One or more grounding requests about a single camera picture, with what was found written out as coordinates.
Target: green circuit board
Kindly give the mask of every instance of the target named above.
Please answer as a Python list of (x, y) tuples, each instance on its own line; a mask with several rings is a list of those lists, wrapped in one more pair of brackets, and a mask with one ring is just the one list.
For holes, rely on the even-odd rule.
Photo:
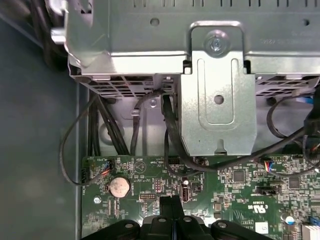
[[(309, 168), (301, 156), (269, 157), (276, 172)], [(208, 165), (228, 159), (220, 156), (195, 161)], [(309, 216), (320, 215), (320, 174), (316, 171), (280, 179), (268, 174), (263, 165), (249, 162), (181, 179), (167, 172), (161, 156), (86, 157), (82, 180), (100, 173), (106, 163), (112, 165), (110, 173), (82, 188), (82, 237), (122, 219), (142, 224), (145, 217), (159, 215), (161, 196), (179, 195), (184, 213), (200, 217), (208, 226), (218, 219), (229, 220), (274, 240), (301, 240), (301, 224)], [(170, 165), (184, 169), (178, 158), (171, 158)], [(130, 188), (121, 198), (114, 197), (109, 189), (116, 176), (124, 177)], [(284, 216), (293, 217), (295, 223), (285, 223)]]

